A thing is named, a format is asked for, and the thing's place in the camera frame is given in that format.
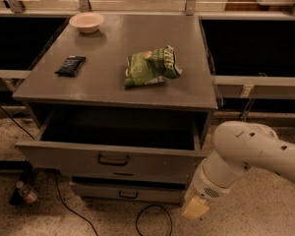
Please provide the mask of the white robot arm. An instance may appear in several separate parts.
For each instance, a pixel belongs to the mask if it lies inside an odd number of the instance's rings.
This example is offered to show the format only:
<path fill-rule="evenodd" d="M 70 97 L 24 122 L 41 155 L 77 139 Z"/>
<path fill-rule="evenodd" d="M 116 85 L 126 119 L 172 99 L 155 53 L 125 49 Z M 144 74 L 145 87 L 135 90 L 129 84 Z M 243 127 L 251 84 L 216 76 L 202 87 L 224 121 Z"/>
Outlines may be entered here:
<path fill-rule="evenodd" d="M 216 127 L 212 143 L 185 194 L 182 215 L 189 219 L 204 215 L 210 201 L 229 194 L 255 168 L 295 183 L 295 144 L 281 140 L 269 126 L 227 121 Z"/>

